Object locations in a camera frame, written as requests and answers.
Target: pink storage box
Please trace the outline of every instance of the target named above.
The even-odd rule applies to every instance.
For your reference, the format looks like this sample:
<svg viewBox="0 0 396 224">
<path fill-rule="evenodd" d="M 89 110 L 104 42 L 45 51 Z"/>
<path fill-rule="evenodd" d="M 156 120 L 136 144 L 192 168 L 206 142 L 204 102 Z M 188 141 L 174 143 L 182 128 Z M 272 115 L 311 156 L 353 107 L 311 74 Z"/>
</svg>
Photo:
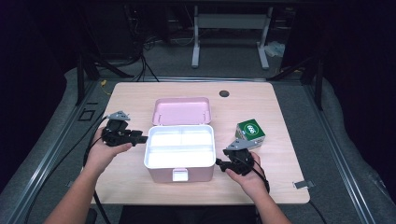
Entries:
<svg viewBox="0 0 396 224">
<path fill-rule="evenodd" d="M 148 131 L 144 163 L 154 180 L 196 182 L 212 179 L 216 162 L 209 100 L 205 97 L 157 100 Z"/>
</svg>

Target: white metal stand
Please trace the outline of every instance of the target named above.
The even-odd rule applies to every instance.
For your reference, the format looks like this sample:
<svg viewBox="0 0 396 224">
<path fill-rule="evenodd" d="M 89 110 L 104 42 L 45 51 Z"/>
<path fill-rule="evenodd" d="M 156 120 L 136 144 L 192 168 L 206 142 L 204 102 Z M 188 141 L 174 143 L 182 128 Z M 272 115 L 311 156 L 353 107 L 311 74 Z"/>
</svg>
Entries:
<svg viewBox="0 0 396 224">
<path fill-rule="evenodd" d="M 193 68 L 199 65 L 199 28 L 224 28 L 224 29 L 258 29 L 262 30 L 260 42 L 257 42 L 262 69 L 269 69 L 267 57 L 264 51 L 265 39 L 271 21 L 272 8 L 268 8 L 267 14 L 199 14 L 198 6 L 194 8 L 194 49 L 192 53 Z"/>
</svg>

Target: wooden table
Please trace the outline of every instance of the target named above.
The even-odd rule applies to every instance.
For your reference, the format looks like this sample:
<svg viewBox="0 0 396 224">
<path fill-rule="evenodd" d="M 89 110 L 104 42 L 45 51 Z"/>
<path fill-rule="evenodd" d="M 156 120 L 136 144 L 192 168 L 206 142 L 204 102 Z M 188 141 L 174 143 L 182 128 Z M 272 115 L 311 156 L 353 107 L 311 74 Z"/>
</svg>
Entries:
<svg viewBox="0 0 396 224">
<path fill-rule="evenodd" d="M 220 91 L 228 91 L 221 97 Z M 307 203 L 307 189 L 296 189 L 293 182 L 304 180 L 274 89 L 264 82 L 149 82 L 119 83 L 105 114 L 119 110 L 130 115 L 127 129 L 147 135 L 155 101 L 168 97 L 204 96 L 209 99 L 217 157 L 228 161 L 222 150 L 235 139 L 238 122 L 255 119 L 266 137 L 253 149 L 262 160 L 262 168 L 271 185 L 276 203 Z M 106 168 L 96 190 L 101 203 L 216 205 L 253 204 L 249 197 L 215 165 L 213 179 L 195 183 L 154 183 L 145 167 L 146 145 L 136 145 L 121 153 Z"/>
</svg>

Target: green cardboard box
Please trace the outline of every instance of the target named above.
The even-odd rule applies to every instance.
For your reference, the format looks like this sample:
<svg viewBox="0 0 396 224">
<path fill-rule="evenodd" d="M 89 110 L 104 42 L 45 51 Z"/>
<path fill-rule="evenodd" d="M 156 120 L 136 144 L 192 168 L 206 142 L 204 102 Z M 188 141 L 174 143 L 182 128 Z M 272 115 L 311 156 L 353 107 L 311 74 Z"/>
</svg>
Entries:
<svg viewBox="0 0 396 224">
<path fill-rule="evenodd" d="M 250 119 L 236 125 L 235 137 L 254 141 L 257 143 L 255 147 L 259 147 L 264 141 L 265 133 L 255 119 Z"/>
</svg>

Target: human hand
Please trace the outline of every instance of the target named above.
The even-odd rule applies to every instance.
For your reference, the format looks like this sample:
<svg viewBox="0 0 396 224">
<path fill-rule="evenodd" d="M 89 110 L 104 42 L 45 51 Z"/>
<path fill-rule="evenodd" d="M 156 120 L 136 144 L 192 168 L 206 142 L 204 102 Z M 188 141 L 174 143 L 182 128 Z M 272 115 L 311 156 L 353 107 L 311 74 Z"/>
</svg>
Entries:
<svg viewBox="0 0 396 224">
<path fill-rule="evenodd" d="M 260 157 L 254 152 L 251 152 L 251 156 L 255 161 L 253 168 L 261 175 L 264 175 L 264 173 L 262 172 L 262 168 L 260 167 Z M 232 180 L 237 182 L 242 187 L 242 190 L 253 201 L 259 199 L 262 196 L 268 196 L 268 191 L 265 188 L 264 182 L 253 171 L 250 171 L 250 173 L 248 173 L 247 175 L 238 175 L 231 169 L 226 169 L 225 172 Z"/>
<path fill-rule="evenodd" d="M 103 129 L 104 128 L 100 128 L 96 131 L 95 137 L 92 141 L 92 144 L 94 143 L 94 145 L 90 150 L 90 154 L 88 155 L 88 159 L 84 167 L 84 170 L 90 170 L 97 176 L 107 168 L 107 166 L 113 161 L 114 157 L 132 147 L 131 143 L 117 147 L 109 147 L 101 139 Z"/>
</svg>

